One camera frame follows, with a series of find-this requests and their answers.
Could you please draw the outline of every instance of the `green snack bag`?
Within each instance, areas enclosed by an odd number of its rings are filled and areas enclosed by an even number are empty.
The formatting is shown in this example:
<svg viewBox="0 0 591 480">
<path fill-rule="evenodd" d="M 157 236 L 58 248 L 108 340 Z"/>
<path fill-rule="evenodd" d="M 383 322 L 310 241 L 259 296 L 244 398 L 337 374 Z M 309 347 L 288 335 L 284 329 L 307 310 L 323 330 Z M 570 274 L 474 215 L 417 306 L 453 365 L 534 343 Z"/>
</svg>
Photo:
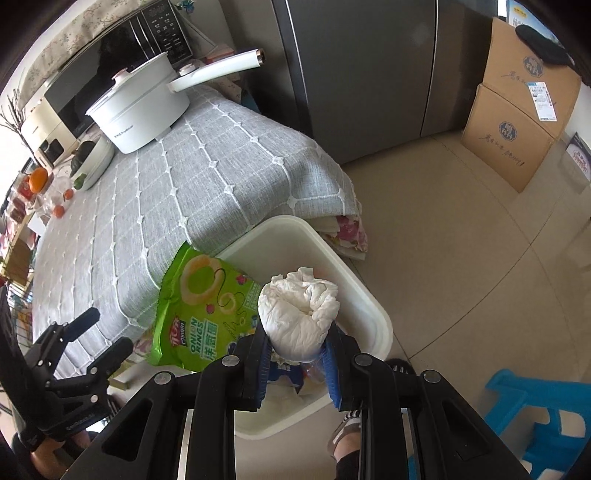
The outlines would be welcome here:
<svg viewBox="0 0 591 480">
<path fill-rule="evenodd" d="M 187 242 L 168 268 L 158 295 L 150 363 L 200 372 L 254 333 L 261 286 Z"/>
</svg>

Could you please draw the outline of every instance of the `white saucepan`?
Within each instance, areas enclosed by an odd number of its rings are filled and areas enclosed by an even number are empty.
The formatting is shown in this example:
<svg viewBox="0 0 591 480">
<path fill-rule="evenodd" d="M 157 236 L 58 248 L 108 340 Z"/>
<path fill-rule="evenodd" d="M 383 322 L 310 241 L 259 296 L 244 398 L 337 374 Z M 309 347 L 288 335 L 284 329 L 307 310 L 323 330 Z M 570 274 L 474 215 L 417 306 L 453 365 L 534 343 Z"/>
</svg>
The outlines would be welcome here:
<svg viewBox="0 0 591 480">
<path fill-rule="evenodd" d="M 123 153 L 165 135 L 189 107 L 184 89 L 230 73 L 259 67 L 262 50 L 251 50 L 178 77 L 163 52 L 132 72 L 121 70 L 115 85 L 86 112 Z"/>
</svg>

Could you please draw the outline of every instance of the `metal screw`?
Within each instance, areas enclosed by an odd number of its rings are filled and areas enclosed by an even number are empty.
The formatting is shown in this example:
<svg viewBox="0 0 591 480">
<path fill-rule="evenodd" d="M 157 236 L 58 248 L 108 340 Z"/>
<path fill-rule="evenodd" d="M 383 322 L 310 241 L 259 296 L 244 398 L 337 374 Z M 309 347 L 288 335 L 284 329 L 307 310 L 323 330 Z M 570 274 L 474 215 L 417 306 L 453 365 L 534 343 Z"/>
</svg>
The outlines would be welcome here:
<svg viewBox="0 0 591 480">
<path fill-rule="evenodd" d="M 441 375 L 439 374 L 439 372 L 436 372 L 435 370 L 427 370 L 423 373 L 423 377 L 425 381 L 429 383 L 439 383 L 439 381 L 441 380 Z"/>
<path fill-rule="evenodd" d="M 371 357 L 369 355 L 366 355 L 365 353 L 362 353 L 355 357 L 355 363 L 358 364 L 360 367 L 368 367 L 371 365 L 372 362 L 373 360 L 371 360 Z"/>
<path fill-rule="evenodd" d="M 222 358 L 222 365 L 224 367 L 235 367 L 240 363 L 240 359 L 236 355 L 226 355 Z"/>
<path fill-rule="evenodd" d="M 158 375 L 154 377 L 154 381 L 158 385 L 166 385 L 168 382 L 172 380 L 173 376 L 168 372 L 160 372 Z"/>
</svg>

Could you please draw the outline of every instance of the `lid knob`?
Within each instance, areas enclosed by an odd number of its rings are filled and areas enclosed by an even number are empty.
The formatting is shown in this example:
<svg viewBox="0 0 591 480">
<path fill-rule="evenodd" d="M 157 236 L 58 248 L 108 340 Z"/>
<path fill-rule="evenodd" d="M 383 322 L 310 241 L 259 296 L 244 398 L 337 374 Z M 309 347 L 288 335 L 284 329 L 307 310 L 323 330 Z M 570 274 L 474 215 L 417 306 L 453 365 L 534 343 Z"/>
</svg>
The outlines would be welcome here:
<svg viewBox="0 0 591 480">
<path fill-rule="evenodd" d="M 114 76 L 111 77 L 112 80 L 115 81 L 116 85 L 119 85 L 121 83 L 121 81 L 123 81 L 124 78 L 127 78 L 129 76 L 129 72 L 126 69 L 120 70 L 117 73 L 115 73 Z"/>
</svg>

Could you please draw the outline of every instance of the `blue gripper pad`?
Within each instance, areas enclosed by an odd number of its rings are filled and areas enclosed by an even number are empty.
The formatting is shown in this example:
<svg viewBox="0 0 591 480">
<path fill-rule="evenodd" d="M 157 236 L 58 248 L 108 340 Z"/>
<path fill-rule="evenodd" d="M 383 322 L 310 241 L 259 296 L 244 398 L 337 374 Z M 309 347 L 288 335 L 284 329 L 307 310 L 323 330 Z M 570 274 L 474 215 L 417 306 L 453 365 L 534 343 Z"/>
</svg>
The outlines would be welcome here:
<svg viewBox="0 0 591 480">
<path fill-rule="evenodd" d="M 339 389 L 339 369 L 337 368 L 337 362 L 335 353 L 333 351 L 332 344 L 327 339 L 322 346 L 322 352 L 320 354 L 322 358 L 322 364 L 324 366 L 324 374 L 326 376 L 326 387 L 329 389 L 330 399 L 333 402 L 335 408 L 340 406 L 340 389 Z"/>
<path fill-rule="evenodd" d="M 261 408 L 265 394 L 267 393 L 267 381 L 269 380 L 269 368 L 271 366 L 271 352 L 273 347 L 271 341 L 267 337 L 261 351 L 261 363 L 258 370 L 258 389 L 256 391 L 257 408 Z"/>
</svg>

